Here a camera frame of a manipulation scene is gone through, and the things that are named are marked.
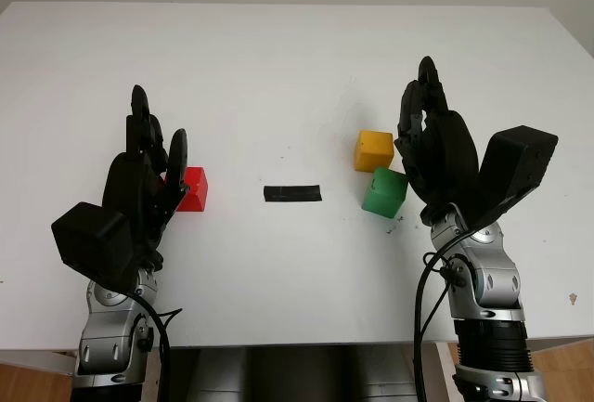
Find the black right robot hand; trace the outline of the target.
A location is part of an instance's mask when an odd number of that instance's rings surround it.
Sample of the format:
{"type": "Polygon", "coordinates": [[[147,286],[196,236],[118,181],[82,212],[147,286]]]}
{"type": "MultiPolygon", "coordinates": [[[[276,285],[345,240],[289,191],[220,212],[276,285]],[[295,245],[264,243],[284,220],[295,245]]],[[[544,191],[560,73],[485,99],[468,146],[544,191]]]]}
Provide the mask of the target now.
{"type": "Polygon", "coordinates": [[[451,110],[431,57],[424,57],[418,77],[401,98],[397,139],[410,186],[425,203],[420,218],[430,227],[448,208],[460,206],[474,185],[478,157],[461,115],[451,110]]]}

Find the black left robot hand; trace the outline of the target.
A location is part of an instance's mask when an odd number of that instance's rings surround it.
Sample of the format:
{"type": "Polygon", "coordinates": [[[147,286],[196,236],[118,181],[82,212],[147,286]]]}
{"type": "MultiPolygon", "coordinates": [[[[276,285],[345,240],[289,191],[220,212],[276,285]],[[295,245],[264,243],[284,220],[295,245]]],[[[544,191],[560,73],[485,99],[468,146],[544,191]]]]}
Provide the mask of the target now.
{"type": "Polygon", "coordinates": [[[162,234],[190,190],[185,182],[187,133],[176,130],[165,149],[159,120],[138,84],[132,90],[131,109],[126,116],[125,151],[110,165],[102,206],[128,218],[133,257],[142,267],[159,271],[162,234]]]}

